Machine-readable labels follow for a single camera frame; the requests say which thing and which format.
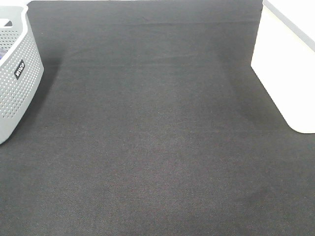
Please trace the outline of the grey perforated plastic basket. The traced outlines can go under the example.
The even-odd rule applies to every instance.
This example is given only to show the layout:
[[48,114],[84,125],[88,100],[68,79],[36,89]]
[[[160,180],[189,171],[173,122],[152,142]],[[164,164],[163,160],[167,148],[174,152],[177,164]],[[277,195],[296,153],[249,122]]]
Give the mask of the grey perforated plastic basket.
[[13,133],[40,84],[44,67],[26,1],[0,3],[0,142]]

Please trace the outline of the white plastic basket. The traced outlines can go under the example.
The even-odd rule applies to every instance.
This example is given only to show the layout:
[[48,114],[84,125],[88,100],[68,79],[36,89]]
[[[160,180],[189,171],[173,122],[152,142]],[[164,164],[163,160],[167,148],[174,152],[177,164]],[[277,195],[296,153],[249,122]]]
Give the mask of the white plastic basket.
[[290,128],[315,131],[315,2],[265,0],[251,67]]

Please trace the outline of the black fabric table mat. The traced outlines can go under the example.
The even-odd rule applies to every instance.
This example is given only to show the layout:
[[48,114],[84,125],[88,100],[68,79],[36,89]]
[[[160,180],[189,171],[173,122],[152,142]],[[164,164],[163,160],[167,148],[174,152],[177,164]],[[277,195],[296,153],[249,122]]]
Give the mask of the black fabric table mat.
[[44,74],[0,147],[1,235],[314,235],[315,137],[250,66],[261,9],[31,2]]

